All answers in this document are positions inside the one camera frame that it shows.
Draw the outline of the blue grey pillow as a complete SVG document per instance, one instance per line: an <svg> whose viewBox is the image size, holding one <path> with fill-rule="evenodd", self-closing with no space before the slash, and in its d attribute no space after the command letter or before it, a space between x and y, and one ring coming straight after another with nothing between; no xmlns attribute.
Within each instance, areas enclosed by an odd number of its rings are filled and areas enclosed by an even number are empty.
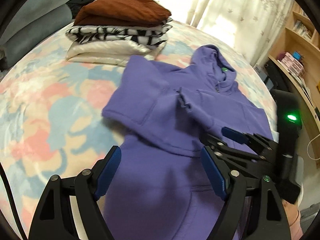
<svg viewBox="0 0 320 240"><path fill-rule="evenodd" d="M72 20L69 0L27 0L1 36L1 71Z"/></svg>

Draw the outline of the black device with green light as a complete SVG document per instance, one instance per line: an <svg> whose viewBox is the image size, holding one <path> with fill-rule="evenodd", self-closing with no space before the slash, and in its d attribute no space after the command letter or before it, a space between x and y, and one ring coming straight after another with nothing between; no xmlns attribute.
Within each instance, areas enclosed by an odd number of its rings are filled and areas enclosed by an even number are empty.
<svg viewBox="0 0 320 240"><path fill-rule="evenodd" d="M277 151L292 158L296 154L296 144L302 129L298 99L293 93L277 89L272 89L271 95L277 108Z"/></svg>

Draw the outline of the small blue box on shelf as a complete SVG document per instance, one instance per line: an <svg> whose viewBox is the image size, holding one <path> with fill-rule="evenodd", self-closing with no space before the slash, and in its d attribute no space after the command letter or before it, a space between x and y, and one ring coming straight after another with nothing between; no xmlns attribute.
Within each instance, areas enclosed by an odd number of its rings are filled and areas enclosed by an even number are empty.
<svg viewBox="0 0 320 240"><path fill-rule="evenodd" d="M297 61L302 61L302 55L297 52L297 51L294 51L292 56L297 60Z"/></svg>

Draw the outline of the black white patterned garment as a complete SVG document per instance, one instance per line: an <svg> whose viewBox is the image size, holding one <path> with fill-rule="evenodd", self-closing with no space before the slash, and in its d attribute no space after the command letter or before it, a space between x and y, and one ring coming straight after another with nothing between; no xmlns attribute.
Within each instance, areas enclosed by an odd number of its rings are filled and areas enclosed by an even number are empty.
<svg viewBox="0 0 320 240"><path fill-rule="evenodd" d="M172 18L167 18L156 27L121 27L107 25L74 25L66 30L66 36L78 44L93 41L133 41L156 49L167 42L167 32L172 28Z"/></svg>

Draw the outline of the pink boxes on shelf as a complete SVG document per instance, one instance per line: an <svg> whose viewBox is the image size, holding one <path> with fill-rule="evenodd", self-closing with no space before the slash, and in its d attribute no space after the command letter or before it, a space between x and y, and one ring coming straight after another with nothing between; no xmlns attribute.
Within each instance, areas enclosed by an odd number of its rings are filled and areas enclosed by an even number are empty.
<svg viewBox="0 0 320 240"><path fill-rule="evenodd" d="M289 52L280 53L277 56L277 60L286 68L288 72L294 73L297 76L303 76L305 74L303 65Z"/></svg>

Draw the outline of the wooden shelf unit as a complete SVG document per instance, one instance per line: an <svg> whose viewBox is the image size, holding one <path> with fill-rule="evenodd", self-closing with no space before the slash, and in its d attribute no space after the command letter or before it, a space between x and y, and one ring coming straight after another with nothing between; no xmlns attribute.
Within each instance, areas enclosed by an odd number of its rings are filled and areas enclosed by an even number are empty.
<svg viewBox="0 0 320 240"><path fill-rule="evenodd" d="M296 94L319 168L319 31L295 2L265 64L274 88Z"/></svg>

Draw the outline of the purple hoodie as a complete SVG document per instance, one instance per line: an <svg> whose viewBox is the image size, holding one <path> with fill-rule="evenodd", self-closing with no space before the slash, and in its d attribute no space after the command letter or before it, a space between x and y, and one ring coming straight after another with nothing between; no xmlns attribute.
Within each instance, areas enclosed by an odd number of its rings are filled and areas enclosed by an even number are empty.
<svg viewBox="0 0 320 240"><path fill-rule="evenodd" d="M126 128L104 218L115 239L206 239L223 207L200 160L202 133L272 138L214 45L180 68L132 56L102 115Z"/></svg>

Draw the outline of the white floral curtain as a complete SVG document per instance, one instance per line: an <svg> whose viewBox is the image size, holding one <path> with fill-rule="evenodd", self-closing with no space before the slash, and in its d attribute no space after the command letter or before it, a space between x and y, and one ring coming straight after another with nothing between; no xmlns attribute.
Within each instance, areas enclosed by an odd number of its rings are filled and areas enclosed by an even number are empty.
<svg viewBox="0 0 320 240"><path fill-rule="evenodd" d="M287 22L294 0L154 0L172 18L224 42L261 66Z"/></svg>

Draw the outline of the brown folded garment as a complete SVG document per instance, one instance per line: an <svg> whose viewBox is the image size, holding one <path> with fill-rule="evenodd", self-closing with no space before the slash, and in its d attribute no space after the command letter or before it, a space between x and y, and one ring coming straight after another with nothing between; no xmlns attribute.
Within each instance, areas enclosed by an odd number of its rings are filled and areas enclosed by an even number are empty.
<svg viewBox="0 0 320 240"><path fill-rule="evenodd" d="M156 27L171 12L154 0L95 0L78 12L75 25Z"/></svg>

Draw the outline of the black case by bed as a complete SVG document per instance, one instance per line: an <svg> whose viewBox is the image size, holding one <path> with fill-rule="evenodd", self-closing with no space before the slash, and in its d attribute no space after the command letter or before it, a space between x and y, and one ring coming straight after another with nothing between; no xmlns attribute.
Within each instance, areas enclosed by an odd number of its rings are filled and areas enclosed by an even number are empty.
<svg viewBox="0 0 320 240"><path fill-rule="evenodd" d="M280 73L280 69L271 59L265 63L265 70L267 72L267 77L264 83L268 90L277 89L289 92L289 88Z"/></svg>

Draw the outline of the white satin folded garment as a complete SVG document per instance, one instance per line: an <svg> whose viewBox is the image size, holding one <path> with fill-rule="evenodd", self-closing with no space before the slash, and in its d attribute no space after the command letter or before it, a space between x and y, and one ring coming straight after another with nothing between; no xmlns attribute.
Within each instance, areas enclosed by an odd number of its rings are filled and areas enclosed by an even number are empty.
<svg viewBox="0 0 320 240"><path fill-rule="evenodd" d="M132 55L154 60L167 43L155 49L147 48L133 41L94 41L86 44L73 42L66 54L66 60L82 63L111 64L125 67Z"/></svg>

